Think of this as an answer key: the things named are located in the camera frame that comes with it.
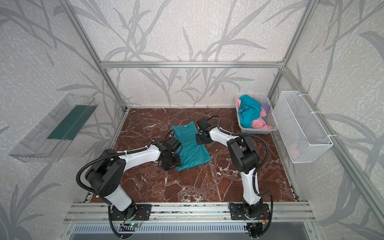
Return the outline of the teal printed t-shirt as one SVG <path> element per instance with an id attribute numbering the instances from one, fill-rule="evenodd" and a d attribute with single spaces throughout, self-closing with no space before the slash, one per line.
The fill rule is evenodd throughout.
<path id="1" fill-rule="evenodd" d="M 194 168 L 211 161 L 211 156 L 204 145 L 198 145 L 196 134 L 198 130 L 194 122 L 190 122 L 183 126 L 172 126 L 171 130 L 175 131 L 175 138 L 182 145 L 179 152 L 181 158 L 181 166 L 177 167 L 177 171 L 181 172 L 190 168 Z"/>

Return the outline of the white plastic laundry basket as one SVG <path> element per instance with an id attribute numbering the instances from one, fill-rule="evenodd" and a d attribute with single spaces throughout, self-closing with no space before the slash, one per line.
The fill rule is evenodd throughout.
<path id="1" fill-rule="evenodd" d="M 243 94 L 235 97 L 238 124 L 242 133 L 266 135 L 278 129 L 267 96 Z"/>

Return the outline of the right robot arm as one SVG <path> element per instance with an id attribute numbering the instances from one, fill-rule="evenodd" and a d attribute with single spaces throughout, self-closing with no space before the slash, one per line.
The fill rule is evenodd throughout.
<path id="1" fill-rule="evenodd" d="M 241 173 L 245 215 L 254 219 L 263 204 L 257 181 L 257 171 L 261 165 L 260 153 L 250 135 L 231 133 L 218 125 L 211 125 L 209 119 L 202 118 L 197 121 L 197 144 L 217 142 L 228 148 L 233 165 Z"/>

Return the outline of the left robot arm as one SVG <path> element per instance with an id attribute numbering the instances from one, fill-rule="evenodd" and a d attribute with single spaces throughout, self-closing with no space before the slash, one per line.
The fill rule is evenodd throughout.
<path id="1" fill-rule="evenodd" d="M 142 164 L 154 162 L 161 163 L 164 171 L 180 167 L 182 149 L 182 144 L 175 137 L 153 141 L 143 148 L 129 151 L 107 149 L 98 159 L 78 171 L 76 181 L 81 188 L 124 213 L 135 207 L 134 201 L 120 185 L 124 173 Z"/>

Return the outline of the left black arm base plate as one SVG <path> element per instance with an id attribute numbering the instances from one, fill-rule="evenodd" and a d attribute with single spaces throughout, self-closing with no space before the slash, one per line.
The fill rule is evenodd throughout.
<path id="1" fill-rule="evenodd" d="M 151 210 L 150 204 L 133 204 L 122 212 L 113 206 L 109 211 L 109 219 L 111 221 L 148 221 Z"/>

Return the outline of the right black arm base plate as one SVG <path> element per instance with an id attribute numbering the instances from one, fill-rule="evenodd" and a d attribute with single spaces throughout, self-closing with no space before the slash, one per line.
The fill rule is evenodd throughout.
<path id="1" fill-rule="evenodd" d="M 232 220 L 261 220 L 270 218 L 268 204 L 258 202 L 254 205 L 229 203 L 228 205 Z"/>

